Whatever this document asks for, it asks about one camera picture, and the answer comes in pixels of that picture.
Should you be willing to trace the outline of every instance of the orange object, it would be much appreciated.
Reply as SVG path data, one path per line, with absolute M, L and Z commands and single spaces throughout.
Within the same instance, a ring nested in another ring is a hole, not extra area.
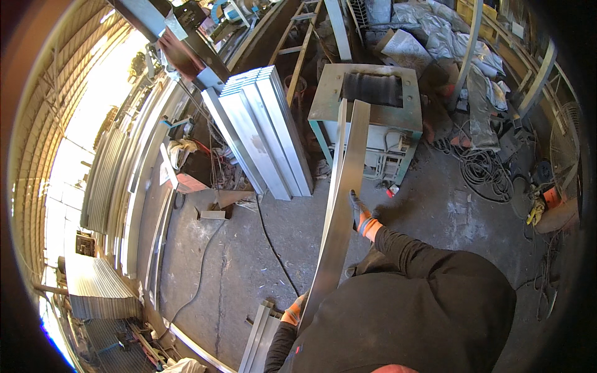
M 547 208 L 549 209 L 556 208 L 562 203 L 562 200 L 558 195 L 558 190 L 556 189 L 556 187 L 553 187 L 545 193 L 543 193 L 543 198 L 545 199 L 545 203 L 547 204 Z

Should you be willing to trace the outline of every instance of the black clothing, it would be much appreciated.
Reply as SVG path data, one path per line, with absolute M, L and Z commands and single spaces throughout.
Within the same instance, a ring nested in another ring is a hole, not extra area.
M 388 364 L 420 373 L 491 371 L 516 304 L 504 275 L 477 254 L 436 249 L 385 227 L 375 248 L 395 271 L 385 271 L 386 261 L 344 281 L 298 338 L 281 322 L 265 373 L 369 373 Z

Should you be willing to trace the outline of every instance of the glove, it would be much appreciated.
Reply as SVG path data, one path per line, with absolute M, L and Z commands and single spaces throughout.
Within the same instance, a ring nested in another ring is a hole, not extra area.
M 371 217 L 367 206 L 356 196 L 355 191 L 352 189 L 350 190 L 350 204 L 355 218 L 356 231 L 363 237 L 367 237 L 371 242 L 375 242 L 375 235 L 382 227 L 381 223 Z
M 306 293 L 297 298 L 294 303 L 284 311 L 281 321 L 290 323 L 294 326 L 299 324 L 300 316 L 303 314 L 303 307 L 307 303 L 307 299 L 309 299 L 309 291 L 310 290 L 307 290 Z

